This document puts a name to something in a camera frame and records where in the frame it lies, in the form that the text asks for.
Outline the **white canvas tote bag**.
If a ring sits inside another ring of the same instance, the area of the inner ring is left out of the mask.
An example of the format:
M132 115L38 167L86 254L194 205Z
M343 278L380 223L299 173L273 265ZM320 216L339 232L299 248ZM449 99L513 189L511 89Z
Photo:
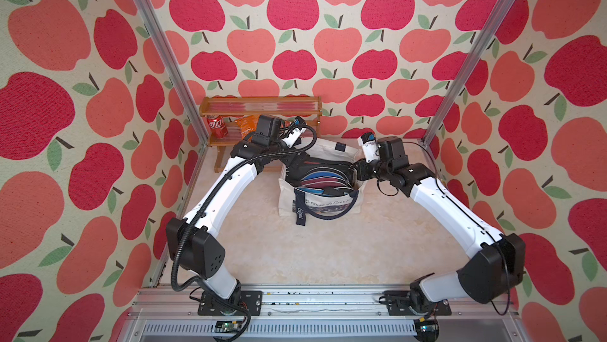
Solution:
M361 213L365 184L357 179L360 149L319 139L289 161L278 179L278 214L304 226L307 218L337 220Z

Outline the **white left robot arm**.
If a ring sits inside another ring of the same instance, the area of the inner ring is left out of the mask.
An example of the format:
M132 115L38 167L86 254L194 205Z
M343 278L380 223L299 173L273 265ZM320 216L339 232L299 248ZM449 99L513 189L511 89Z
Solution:
M292 122L262 115L256 130L236 143L224 171L209 192L180 220L167 224L173 291L197 284L216 308L246 314L241 284L224 266L225 248L217 237L225 218L249 184L275 160L289 160L310 149L316 132L297 116Z

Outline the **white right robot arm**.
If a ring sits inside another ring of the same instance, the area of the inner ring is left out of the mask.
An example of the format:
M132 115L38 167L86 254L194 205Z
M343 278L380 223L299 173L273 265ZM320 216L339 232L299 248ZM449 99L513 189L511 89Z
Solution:
M430 168L410 163L402 139L364 133L357 142L364 154L356 163L358 179L389 182L434 216L469 258L461 269L414 280L407 296L413 313L426 315L449 299L468 297L487 304L510 296L523 282L526 244L518 235L506 235L485 222L450 194Z

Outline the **light blue paddle case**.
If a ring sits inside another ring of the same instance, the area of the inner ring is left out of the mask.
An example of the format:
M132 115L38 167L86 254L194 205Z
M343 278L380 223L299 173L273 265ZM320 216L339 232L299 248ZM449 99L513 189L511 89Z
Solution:
M329 198L336 198L336 197L350 195L352 192L355 191L354 188L352 188L350 186L325 186L325 187L307 186L307 187L305 187L305 190L308 191L309 193L314 193L319 196L324 196L324 197L329 197Z

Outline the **maroon paddle case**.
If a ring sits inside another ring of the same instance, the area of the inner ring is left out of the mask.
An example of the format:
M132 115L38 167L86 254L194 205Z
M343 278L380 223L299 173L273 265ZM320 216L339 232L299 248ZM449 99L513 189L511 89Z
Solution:
M313 181L312 183L301 184L303 187L312 186L312 187L325 187L325 186L350 186L353 188L353 185L344 184L342 182L338 182L337 180L322 180L322 181Z

